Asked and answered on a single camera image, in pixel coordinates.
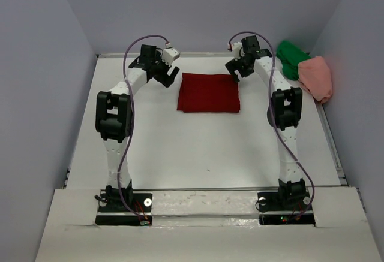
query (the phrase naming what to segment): white foam board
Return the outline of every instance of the white foam board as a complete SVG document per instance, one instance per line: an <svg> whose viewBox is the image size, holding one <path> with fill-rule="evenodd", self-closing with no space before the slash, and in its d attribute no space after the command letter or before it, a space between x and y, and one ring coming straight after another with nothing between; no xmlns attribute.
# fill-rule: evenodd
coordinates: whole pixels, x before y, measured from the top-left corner
<svg viewBox="0 0 384 262"><path fill-rule="evenodd" d="M188 73L227 73L226 57L179 58ZM105 188L106 151L95 130L96 95L122 80L122 59L99 59L71 164L68 189ZM239 84L239 114L176 111L181 73L170 88L151 80L135 96L128 168L136 189L278 186L277 141L266 119L267 87L252 74ZM312 96L304 91L298 156L317 186L340 185Z"/></svg>
<svg viewBox="0 0 384 262"><path fill-rule="evenodd" d="M317 220L322 223L319 227L259 226L256 219L237 217L196 218L194 214L206 213L203 203L200 207L186 207L178 212L191 213L191 218L155 217L152 227L99 227L93 225L92 220L88 221L96 215L94 204L90 203L94 191L97 189L55 192L37 262L380 261L369 225L362 221L361 204L354 188L317 189L313 206ZM200 192L201 195L190 197L195 202L204 198L211 201L211 205L219 201L222 209L229 205L222 197L233 198L233 201L237 198L241 201L239 204L243 204L242 213L248 213L247 205L254 203L250 201L254 192L215 192ZM155 191L154 204L162 205L163 214L173 215L172 207L179 204L180 196L188 197L193 191L165 194ZM342 202L335 203L335 197ZM62 211L72 203L78 205L77 212ZM329 206L332 210L321 210ZM352 210L348 213L349 223L339 225L336 222L345 217L345 207Z"/></svg>

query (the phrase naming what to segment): green cloth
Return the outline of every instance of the green cloth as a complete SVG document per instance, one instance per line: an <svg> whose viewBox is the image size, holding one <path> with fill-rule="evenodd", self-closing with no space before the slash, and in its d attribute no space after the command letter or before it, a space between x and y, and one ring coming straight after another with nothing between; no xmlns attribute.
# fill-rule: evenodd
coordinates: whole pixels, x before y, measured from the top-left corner
<svg viewBox="0 0 384 262"><path fill-rule="evenodd" d="M280 43L277 47L276 56L283 64L284 75L291 80L299 79L298 64L311 58L311 56L304 53L300 48L296 47L289 41L283 41Z"/></svg>

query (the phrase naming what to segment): crumpled fabric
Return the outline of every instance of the crumpled fabric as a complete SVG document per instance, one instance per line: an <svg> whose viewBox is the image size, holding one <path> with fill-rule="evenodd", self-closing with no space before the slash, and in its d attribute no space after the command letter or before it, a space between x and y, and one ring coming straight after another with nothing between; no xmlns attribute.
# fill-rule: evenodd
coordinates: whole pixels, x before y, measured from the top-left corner
<svg viewBox="0 0 384 262"><path fill-rule="evenodd" d="M299 81L314 99L320 103L327 102L332 97L331 70L324 58L316 56L298 64Z"/></svg>
<svg viewBox="0 0 384 262"><path fill-rule="evenodd" d="M284 76L291 80L299 79L298 64L304 60L311 59L311 56L289 41L282 41L279 44L276 57L283 64Z"/></svg>

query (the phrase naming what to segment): red wire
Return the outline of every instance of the red wire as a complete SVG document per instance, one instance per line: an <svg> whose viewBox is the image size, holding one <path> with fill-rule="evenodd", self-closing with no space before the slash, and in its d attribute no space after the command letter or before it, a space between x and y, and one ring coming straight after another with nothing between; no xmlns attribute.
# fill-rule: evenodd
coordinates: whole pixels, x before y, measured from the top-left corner
<svg viewBox="0 0 384 262"><path fill-rule="evenodd" d="M137 205L135 205L134 208L135 208L135 210L136 210L136 213L139 213L139 210L138 210L138 208L137 208ZM140 215L138 215L137 217L138 217L138 219L139 219L139 222L141 223L142 220L141 220L141 218L140 218Z"/></svg>
<svg viewBox="0 0 384 262"><path fill-rule="evenodd" d="M144 218L145 218L146 220L148 220L148 217L145 215L145 212L144 212L143 207L141 206L141 204L140 204L138 201L136 201L136 203L137 203L137 205L139 205L140 210L142 211Z"/></svg>
<svg viewBox="0 0 384 262"><path fill-rule="evenodd" d="M292 212L292 214L290 215L289 219L292 218L293 214L295 214L295 211L296 211L296 208L294 207L294 208L293 208L293 212Z"/></svg>

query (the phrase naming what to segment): pink cloth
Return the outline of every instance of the pink cloth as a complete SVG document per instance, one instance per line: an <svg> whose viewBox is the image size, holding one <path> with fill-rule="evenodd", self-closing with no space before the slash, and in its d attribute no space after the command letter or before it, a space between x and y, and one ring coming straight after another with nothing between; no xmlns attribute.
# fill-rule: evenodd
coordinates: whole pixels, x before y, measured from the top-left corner
<svg viewBox="0 0 384 262"><path fill-rule="evenodd" d="M298 64L299 81L303 88L321 103L332 96L331 70L324 58L316 56Z"/></svg>

